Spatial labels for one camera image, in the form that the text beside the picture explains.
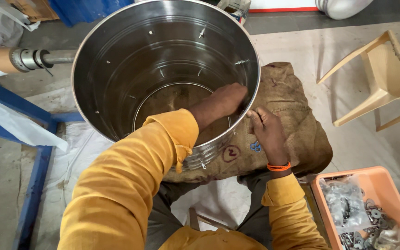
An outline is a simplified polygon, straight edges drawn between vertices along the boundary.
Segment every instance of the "yellow sleeve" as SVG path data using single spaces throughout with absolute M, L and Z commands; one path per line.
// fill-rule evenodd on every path
M 81 173 L 63 214 L 58 249 L 144 249 L 152 197 L 198 136 L 181 109 L 150 116 Z
M 274 249 L 330 250 L 317 231 L 304 195 L 293 174 L 267 183 L 262 205 L 269 206 Z

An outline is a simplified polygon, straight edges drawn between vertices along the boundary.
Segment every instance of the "cardboard tube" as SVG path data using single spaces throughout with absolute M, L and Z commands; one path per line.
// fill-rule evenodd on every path
M 0 71 L 4 73 L 20 73 L 23 72 L 13 65 L 12 52 L 16 47 L 0 47 Z

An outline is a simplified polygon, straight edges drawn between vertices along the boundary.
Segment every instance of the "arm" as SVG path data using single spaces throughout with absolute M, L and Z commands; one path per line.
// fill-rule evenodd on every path
M 248 132 L 256 135 L 269 164 L 286 165 L 288 158 L 280 118 L 264 107 L 249 111 L 248 116 L 251 118 Z M 274 249 L 330 250 L 317 231 L 304 195 L 291 169 L 271 172 L 271 180 L 267 183 L 262 205 L 269 206 L 269 224 Z
M 223 88 L 189 111 L 148 117 L 142 128 L 100 154 L 74 187 L 58 249 L 143 249 L 152 198 L 164 174 L 172 165 L 181 169 L 199 129 L 234 112 L 247 91 L 239 84 Z M 224 104 L 230 95 L 234 101 Z

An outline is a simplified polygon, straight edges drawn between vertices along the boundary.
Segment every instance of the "yellow shirt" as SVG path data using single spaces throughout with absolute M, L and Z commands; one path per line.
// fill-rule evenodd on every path
M 104 151 L 83 171 L 61 222 L 58 249 L 144 249 L 152 197 L 172 165 L 181 165 L 198 136 L 192 114 L 181 109 L 147 118 L 144 126 Z M 275 250 L 329 250 L 316 229 L 294 175 L 270 180 Z M 236 231 L 177 230 L 160 249 L 266 249 Z

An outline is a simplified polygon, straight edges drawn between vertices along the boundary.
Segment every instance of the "burlap sack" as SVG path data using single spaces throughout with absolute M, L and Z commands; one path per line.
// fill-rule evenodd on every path
M 294 75 L 290 63 L 275 62 L 261 68 L 260 87 L 252 108 L 259 105 L 267 107 L 281 118 L 287 137 L 285 146 L 292 171 L 297 177 L 319 173 L 328 166 L 333 157 L 330 143 L 322 126 L 314 118 L 302 82 Z M 206 169 L 183 171 L 180 174 L 170 171 L 163 180 L 220 180 L 266 168 L 267 159 L 263 150 L 256 152 L 250 149 L 256 137 L 247 133 L 248 123 L 249 119 L 246 118 L 239 124 L 230 145 L 207 164 Z

